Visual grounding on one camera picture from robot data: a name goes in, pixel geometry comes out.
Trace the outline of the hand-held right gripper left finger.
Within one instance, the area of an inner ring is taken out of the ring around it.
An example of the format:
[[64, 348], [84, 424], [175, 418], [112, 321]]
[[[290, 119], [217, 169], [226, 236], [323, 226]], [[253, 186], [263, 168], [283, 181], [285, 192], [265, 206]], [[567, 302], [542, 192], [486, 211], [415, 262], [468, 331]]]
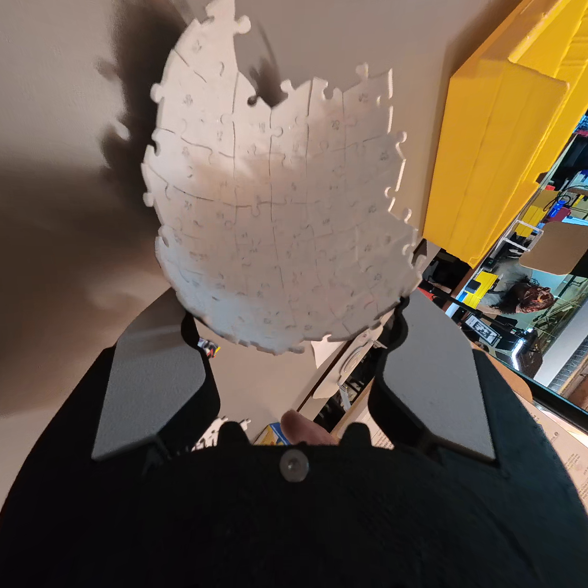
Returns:
[[115, 345], [93, 460], [153, 446], [167, 458], [191, 450], [221, 401], [194, 317], [167, 290]]

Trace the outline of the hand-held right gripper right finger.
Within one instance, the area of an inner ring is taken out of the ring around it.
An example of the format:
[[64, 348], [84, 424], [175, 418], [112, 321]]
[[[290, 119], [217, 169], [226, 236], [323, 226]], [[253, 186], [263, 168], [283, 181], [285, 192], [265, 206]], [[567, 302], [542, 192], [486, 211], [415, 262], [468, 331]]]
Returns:
[[368, 408], [393, 445], [496, 459], [473, 349], [419, 290], [394, 308]]

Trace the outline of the colourful cartoon puzzle ball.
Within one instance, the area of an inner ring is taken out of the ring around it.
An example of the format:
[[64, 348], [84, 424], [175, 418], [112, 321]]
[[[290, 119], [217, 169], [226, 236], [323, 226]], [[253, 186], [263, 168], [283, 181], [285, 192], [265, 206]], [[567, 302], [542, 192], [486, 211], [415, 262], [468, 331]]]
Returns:
[[234, 40], [251, 29], [212, 1], [151, 89], [157, 126], [141, 165], [160, 221], [156, 256], [180, 304], [216, 334], [279, 355], [348, 341], [422, 278], [412, 211], [399, 210], [406, 133], [393, 134], [393, 70], [325, 96], [254, 96]]

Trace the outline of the pile of white puzzle pieces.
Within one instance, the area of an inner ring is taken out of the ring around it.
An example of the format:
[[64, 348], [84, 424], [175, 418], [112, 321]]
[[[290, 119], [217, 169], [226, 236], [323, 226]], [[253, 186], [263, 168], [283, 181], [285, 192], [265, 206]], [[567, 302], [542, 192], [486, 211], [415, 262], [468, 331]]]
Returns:
[[247, 436], [247, 427], [250, 419], [243, 419], [239, 422], [230, 421], [226, 416], [217, 417], [204, 432], [202, 437], [195, 443], [192, 452], [208, 449], [211, 447], [233, 447], [251, 445]]

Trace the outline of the person's right hand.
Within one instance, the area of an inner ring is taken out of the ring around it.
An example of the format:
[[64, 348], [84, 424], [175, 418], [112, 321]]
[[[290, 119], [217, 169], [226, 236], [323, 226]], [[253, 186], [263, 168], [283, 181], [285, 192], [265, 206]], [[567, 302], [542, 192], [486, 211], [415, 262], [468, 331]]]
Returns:
[[280, 421], [283, 435], [291, 445], [336, 446], [338, 441], [321, 425], [307, 419], [296, 410], [288, 410]]

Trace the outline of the black white printed tag board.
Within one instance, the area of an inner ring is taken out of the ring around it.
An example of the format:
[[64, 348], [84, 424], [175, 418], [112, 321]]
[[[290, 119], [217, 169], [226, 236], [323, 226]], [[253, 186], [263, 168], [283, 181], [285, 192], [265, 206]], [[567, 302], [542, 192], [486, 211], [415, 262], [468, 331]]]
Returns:
[[501, 334], [475, 315], [468, 315], [465, 325], [489, 346], [494, 347], [502, 338]]

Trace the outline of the blue and yellow box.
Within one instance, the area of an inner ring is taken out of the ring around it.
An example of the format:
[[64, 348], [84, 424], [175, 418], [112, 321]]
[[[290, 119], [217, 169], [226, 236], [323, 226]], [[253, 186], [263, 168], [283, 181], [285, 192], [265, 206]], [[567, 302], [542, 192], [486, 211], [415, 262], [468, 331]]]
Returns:
[[288, 446], [290, 441], [283, 434], [280, 422], [267, 425], [254, 441], [256, 446]]

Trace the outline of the brown board with paper sheet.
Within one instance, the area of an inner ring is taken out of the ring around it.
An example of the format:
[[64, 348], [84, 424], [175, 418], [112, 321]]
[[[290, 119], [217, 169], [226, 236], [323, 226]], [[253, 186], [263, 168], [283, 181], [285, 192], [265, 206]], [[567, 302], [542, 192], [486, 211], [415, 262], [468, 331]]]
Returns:
[[540, 425], [567, 470], [587, 510], [587, 435], [533, 400], [529, 384], [505, 364], [485, 352], [502, 378], [518, 394], [521, 403]]

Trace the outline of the brown rounded panel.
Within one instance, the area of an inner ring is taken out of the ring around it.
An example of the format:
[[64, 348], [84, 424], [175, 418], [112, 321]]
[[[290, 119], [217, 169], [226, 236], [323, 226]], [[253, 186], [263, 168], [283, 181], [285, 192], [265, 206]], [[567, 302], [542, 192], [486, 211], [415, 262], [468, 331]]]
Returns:
[[587, 277], [587, 225], [547, 223], [520, 265], [552, 275]]

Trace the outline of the yellow plastic bin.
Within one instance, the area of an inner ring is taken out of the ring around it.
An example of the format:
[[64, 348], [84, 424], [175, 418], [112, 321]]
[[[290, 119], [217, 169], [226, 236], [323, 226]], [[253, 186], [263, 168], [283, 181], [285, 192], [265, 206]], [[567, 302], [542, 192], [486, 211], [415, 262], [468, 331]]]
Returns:
[[508, 60], [480, 59], [451, 78], [424, 237], [476, 265], [554, 116], [565, 81]]
[[565, 85], [526, 172], [525, 184], [535, 189], [537, 177], [551, 169], [587, 110], [587, 1], [548, 1], [545, 8], [529, 1], [525, 10], [537, 12], [539, 20], [508, 59]]

